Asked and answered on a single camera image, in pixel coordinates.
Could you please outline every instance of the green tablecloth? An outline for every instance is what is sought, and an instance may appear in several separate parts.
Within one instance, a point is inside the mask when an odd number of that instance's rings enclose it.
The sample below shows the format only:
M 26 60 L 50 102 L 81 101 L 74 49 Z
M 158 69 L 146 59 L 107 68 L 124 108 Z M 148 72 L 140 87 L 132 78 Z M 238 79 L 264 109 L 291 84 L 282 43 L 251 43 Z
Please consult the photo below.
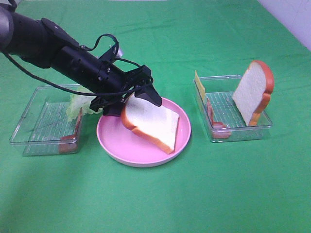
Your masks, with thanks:
M 186 111 L 192 136 L 165 165 L 129 167 L 99 144 L 97 115 L 88 118 L 79 153 L 22 157 L 9 138 L 42 83 L 1 55 L 1 233 L 311 232 L 311 54 L 257 1 L 34 0 L 17 12 L 46 17 L 88 46 L 114 34 L 124 58 L 150 67 L 159 94 Z M 194 70 L 243 74 L 254 59 L 275 74 L 270 138 L 209 142 Z M 73 83 L 52 69 L 25 66 Z

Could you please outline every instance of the white bread slice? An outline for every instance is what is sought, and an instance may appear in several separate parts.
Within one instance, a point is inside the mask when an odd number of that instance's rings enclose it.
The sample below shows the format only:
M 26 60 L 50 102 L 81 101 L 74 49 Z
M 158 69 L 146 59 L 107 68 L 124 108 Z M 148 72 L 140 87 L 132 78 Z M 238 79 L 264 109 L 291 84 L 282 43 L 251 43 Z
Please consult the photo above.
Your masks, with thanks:
M 256 126 L 271 99 L 273 72 L 262 61 L 252 61 L 232 98 L 247 126 Z
M 170 154 L 174 151 L 178 113 L 131 95 L 121 113 L 123 125 Z

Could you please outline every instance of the transparent tray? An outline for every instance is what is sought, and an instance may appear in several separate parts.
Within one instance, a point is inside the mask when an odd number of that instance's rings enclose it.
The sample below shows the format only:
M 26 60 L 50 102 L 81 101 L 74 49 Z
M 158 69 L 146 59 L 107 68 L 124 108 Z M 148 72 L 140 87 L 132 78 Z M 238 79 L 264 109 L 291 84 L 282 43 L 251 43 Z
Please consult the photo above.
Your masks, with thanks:
M 75 90 L 80 85 L 61 86 Z M 52 86 L 36 88 L 10 138 L 23 156 L 76 153 L 80 149 L 82 111 L 68 121 L 70 95 Z
M 265 111 L 261 113 L 257 126 L 246 126 L 232 99 L 241 75 L 195 75 L 200 81 L 193 81 L 196 99 L 211 142 L 255 140 L 269 135 L 272 122 Z

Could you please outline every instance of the white wall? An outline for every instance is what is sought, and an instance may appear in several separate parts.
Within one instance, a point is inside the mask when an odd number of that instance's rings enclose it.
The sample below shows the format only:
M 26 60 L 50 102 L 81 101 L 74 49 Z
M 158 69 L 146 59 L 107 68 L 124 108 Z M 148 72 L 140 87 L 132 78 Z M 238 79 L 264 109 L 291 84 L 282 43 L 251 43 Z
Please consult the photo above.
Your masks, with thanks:
M 311 51 L 311 1 L 258 1 Z

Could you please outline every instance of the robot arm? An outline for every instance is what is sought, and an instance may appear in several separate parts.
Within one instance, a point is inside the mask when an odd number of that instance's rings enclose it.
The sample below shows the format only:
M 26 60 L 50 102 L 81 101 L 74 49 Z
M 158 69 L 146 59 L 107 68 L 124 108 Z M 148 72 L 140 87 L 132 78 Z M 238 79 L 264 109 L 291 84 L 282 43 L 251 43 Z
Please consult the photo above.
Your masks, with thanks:
M 96 58 L 89 53 L 93 49 L 80 46 L 52 21 L 33 20 L 15 13 L 12 5 L 0 4 L 0 49 L 6 57 L 17 55 L 37 67 L 59 71 L 95 93 L 90 108 L 103 108 L 104 115 L 119 115 L 124 100 L 134 91 L 136 97 L 160 106 L 162 99 L 152 86 L 151 70 L 121 59 L 119 43 L 113 35 L 101 35 L 95 47 L 102 36 L 111 37 L 115 44 Z M 138 68 L 124 72 L 113 64 L 116 60 Z

